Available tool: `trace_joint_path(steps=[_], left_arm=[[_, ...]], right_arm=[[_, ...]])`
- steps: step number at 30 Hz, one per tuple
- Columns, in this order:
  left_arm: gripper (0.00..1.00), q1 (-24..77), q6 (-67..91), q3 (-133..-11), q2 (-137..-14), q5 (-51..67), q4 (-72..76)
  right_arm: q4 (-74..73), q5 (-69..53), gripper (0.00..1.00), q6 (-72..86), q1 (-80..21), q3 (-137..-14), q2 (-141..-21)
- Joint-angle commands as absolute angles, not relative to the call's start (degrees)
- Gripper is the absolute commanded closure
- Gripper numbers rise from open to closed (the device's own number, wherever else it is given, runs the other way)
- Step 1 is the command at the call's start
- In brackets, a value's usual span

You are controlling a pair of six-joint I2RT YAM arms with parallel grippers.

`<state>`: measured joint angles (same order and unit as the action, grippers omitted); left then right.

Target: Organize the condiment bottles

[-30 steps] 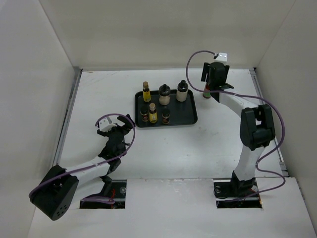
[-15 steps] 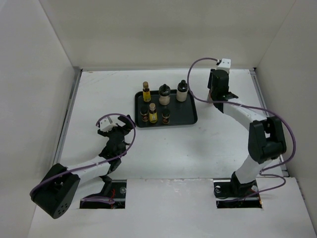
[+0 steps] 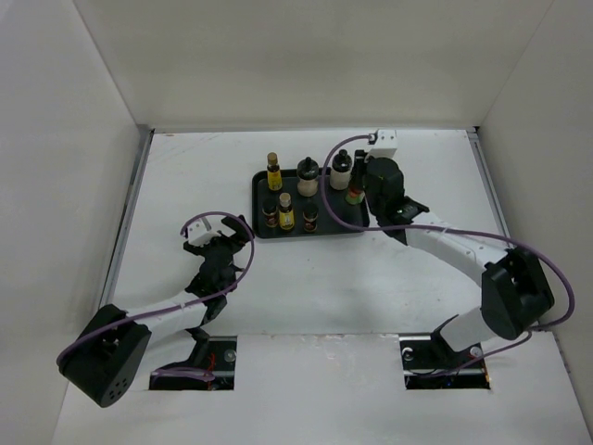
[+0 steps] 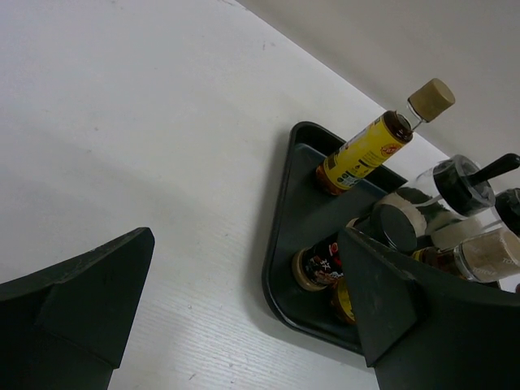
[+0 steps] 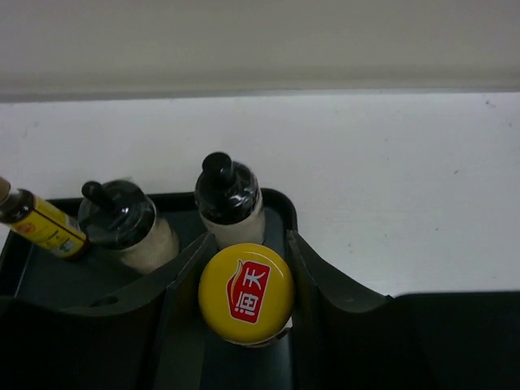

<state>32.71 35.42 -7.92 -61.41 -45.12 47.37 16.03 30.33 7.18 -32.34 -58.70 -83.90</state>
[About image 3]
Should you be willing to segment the white pepper grinder bottle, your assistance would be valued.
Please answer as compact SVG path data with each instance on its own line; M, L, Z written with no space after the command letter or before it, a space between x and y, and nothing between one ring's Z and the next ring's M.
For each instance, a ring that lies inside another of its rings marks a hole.
M353 160L348 152L342 148L333 157L330 170L330 186L333 190L342 191L347 189Z

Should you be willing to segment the tall red sauce bottle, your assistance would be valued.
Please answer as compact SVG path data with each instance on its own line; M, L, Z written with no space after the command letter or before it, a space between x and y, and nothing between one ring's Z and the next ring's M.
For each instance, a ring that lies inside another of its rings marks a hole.
M364 196L363 174L357 169L353 169L348 183L345 201L351 206L359 205L363 201Z

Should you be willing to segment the small brown spice jar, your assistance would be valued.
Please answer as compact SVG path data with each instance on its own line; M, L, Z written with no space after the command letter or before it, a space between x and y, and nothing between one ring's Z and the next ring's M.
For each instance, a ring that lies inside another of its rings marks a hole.
M278 207L274 198L265 198L262 203L261 211L267 227L274 228L278 226Z

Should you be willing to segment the yellow-label brown sauce bottle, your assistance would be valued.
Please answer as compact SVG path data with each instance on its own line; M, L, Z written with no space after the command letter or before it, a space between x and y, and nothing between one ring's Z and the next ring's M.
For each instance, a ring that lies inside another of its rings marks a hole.
M289 193L283 192L279 196L278 215L280 228L286 232L292 231L295 227L295 216L292 197Z

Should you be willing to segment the beige spice grinder bottle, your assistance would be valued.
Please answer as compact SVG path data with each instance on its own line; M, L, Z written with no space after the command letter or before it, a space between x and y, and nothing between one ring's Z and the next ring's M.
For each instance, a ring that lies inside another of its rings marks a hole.
M319 172L318 162L311 157L306 157L297 164L297 191L302 197L313 197L317 193Z

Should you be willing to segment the small yellow-label oil bottle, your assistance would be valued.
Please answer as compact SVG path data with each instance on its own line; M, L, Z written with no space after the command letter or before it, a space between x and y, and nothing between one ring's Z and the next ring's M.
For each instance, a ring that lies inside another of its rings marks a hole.
M283 188L282 173L275 152L267 155L267 184L272 192L280 192Z

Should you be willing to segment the dark-lid brown spice jar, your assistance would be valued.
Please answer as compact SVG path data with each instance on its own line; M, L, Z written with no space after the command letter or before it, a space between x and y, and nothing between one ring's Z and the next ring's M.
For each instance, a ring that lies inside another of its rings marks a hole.
M307 203L303 208L303 227L307 233L314 233L317 230L319 208L313 203Z

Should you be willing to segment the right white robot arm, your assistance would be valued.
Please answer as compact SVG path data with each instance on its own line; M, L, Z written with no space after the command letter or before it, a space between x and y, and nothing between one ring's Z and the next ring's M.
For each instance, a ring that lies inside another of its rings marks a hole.
M479 306L432 332L429 352L436 364L451 366L464 351L494 337L514 340L553 307L548 280L534 253L489 246L445 226L428 207L406 196L403 172L392 159L358 151L353 184L363 191L382 232L433 255L481 289Z

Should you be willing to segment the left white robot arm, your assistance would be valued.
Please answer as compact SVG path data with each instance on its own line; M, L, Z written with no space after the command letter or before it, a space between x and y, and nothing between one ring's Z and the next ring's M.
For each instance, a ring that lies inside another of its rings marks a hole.
M108 304L58 354L61 375L99 407L113 405L131 388L151 344L180 332L200 333L221 314L228 294L246 277L248 269L238 267L234 257L244 247L255 246L252 229L244 216L219 211L217 217L232 233L199 234L196 224L208 227L212 215L198 214L181 230L183 250L202 260L182 292L136 311Z

